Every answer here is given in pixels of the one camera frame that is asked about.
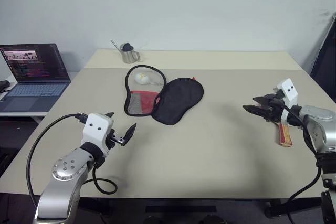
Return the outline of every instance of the beige tabletop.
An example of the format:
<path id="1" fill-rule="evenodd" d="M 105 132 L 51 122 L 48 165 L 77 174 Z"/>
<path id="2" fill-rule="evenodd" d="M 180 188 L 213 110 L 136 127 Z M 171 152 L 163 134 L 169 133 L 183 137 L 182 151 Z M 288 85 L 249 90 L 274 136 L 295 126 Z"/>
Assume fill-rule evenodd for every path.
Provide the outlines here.
<path id="1" fill-rule="evenodd" d="M 185 52 L 171 52 L 171 55 Z M 211 52 L 202 52 L 212 60 Z M 75 112 L 113 111 L 113 128 L 119 135 L 133 123 L 137 128 L 125 147 L 116 146 L 106 162 L 97 170 L 97 177 L 113 179 L 119 187 L 112 197 L 130 198 L 286 198 L 310 182 L 315 174 L 315 159 L 304 145 L 302 131 L 290 127 L 293 147 L 277 144 L 278 129 L 272 123 L 247 113 L 243 104 L 252 104 L 252 97 L 272 93 L 273 87 L 285 78 L 291 78 L 299 93 L 299 104 L 309 104 L 335 110 L 335 103 L 285 52 L 269 52 L 274 60 L 287 62 L 279 69 L 273 61 L 265 63 L 263 52 L 254 59 L 260 69 L 241 64 L 233 69 L 240 53 L 226 60 L 215 70 L 209 64 L 195 66 L 197 70 L 159 67 L 173 80 L 195 77 L 204 87 L 201 102 L 190 109 L 178 124 L 167 126 L 150 116 L 127 116 L 124 77 L 131 65 L 123 65 L 113 50 L 98 50 L 56 102 L 42 123 L 0 178 L 0 191 L 27 194 L 25 165 L 28 152 L 38 134 L 56 118 Z M 103 64 L 104 58 L 114 61 Z M 75 119 L 65 119 L 45 135 L 36 148 L 32 161 L 32 183 L 35 194 L 41 194 L 50 180 L 50 169 L 55 160 L 80 146 L 83 125 Z M 324 190 L 322 182 L 302 194 L 319 197 Z M 82 197 L 111 197 L 96 190 L 93 183 L 81 190 Z"/>

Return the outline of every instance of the laptop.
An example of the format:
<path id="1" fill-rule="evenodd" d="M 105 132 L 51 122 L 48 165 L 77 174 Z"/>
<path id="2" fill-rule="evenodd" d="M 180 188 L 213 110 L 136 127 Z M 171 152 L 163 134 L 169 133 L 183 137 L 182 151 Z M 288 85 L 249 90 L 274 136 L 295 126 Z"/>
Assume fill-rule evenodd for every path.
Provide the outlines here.
<path id="1" fill-rule="evenodd" d="M 17 85 L 0 112 L 48 112 L 70 83 L 56 44 L 0 45 Z"/>

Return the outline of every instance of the table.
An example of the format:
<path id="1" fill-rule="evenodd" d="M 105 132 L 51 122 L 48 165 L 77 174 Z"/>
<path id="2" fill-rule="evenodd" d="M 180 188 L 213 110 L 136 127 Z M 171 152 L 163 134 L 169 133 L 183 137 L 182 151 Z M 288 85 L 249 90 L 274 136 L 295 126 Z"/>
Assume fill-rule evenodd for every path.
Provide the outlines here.
<path id="1" fill-rule="evenodd" d="M 314 178 L 315 158 L 305 146 L 301 130 L 290 127 L 293 147 L 279 146 L 278 129 L 242 108 L 253 104 L 253 97 L 272 93 L 281 80 L 291 78 L 300 105 L 335 110 L 335 103 L 286 52 L 140 54 L 141 64 L 161 69 L 168 81 L 195 77 L 204 87 L 201 102 L 174 126 L 150 116 L 127 116 L 123 110 L 124 77 L 139 63 L 124 64 L 116 50 L 98 49 L 0 178 L 0 191 L 28 193 L 25 165 L 33 142 L 50 122 L 75 112 L 115 112 L 113 128 L 118 135 L 138 124 L 127 146 L 112 149 L 97 170 L 97 177 L 118 184 L 118 192 L 104 195 L 88 183 L 82 187 L 82 197 L 288 198 Z M 82 129 L 75 119 L 63 120 L 37 146 L 31 166 L 36 195 L 49 182 L 53 163 L 80 146 Z M 301 196 L 319 197 L 323 190 L 318 181 Z"/>
<path id="2" fill-rule="evenodd" d="M 78 72 L 69 72 L 69 78 L 70 80 L 73 80 Z M 10 86 L 6 88 L 6 90 L 11 90 L 16 84 L 17 81 L 13 75 L 10 75 L 7 79 L 7 81 L 10 82 Z M 0 94 L 0 100 L 6 95 L 7 93 L 1 93 Z M 41 122 L 40 117 L 45 117 L 48 114 L 48 112 L 0 112 L 1 116 L 15 116 L 15 117 L 31 117 L 33 118 L 37 123 Z"/>

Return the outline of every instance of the laptop trackpad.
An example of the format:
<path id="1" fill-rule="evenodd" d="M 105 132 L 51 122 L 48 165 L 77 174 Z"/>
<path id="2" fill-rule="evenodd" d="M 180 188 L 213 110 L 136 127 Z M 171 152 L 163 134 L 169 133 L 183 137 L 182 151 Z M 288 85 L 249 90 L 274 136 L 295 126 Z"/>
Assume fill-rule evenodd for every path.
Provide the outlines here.
<path id="1" fill-rule="evenodd" d="M 36 97 L 18 97 L 13 98 L 4 111 L 25 112 L 28 111 L 38 98 Z"/>

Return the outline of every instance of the laptop screen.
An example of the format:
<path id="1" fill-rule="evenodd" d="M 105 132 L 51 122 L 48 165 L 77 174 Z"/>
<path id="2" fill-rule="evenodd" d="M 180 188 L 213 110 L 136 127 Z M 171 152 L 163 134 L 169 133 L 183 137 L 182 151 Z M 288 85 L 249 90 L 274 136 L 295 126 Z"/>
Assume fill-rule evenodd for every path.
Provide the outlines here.
<path id="1" fill-rule="evenodd" d="M 56 44 L 3 45 L 0 51 L 18 82 L 70 80 Z"/>

